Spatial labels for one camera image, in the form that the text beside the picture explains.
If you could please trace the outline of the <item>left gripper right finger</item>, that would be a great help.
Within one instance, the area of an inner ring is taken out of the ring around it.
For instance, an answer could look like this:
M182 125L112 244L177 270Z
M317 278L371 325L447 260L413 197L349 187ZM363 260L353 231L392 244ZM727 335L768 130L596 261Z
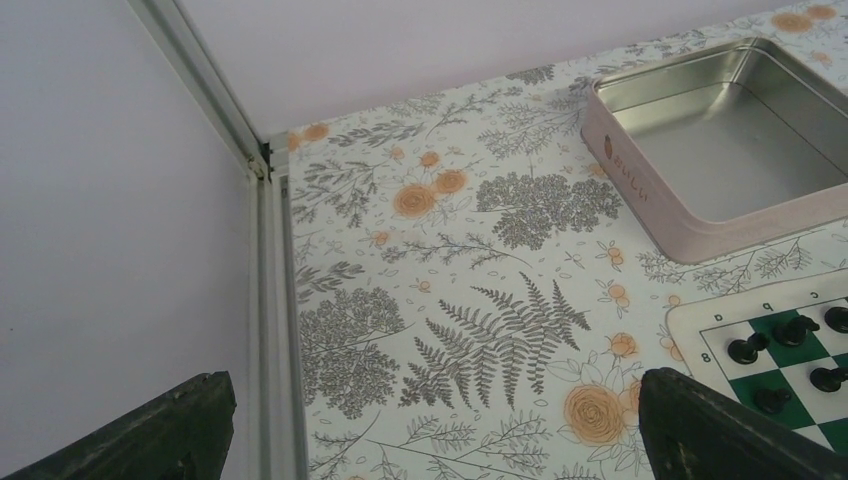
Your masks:
M656 479L845 479L847 457L672 368L644 373L639 431Z

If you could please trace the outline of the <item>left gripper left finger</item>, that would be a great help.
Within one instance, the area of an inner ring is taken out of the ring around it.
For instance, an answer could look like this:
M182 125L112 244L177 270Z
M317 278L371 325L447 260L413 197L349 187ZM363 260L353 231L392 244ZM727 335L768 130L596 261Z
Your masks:
M234 435L227 371L198 374L9 479L219 479Z

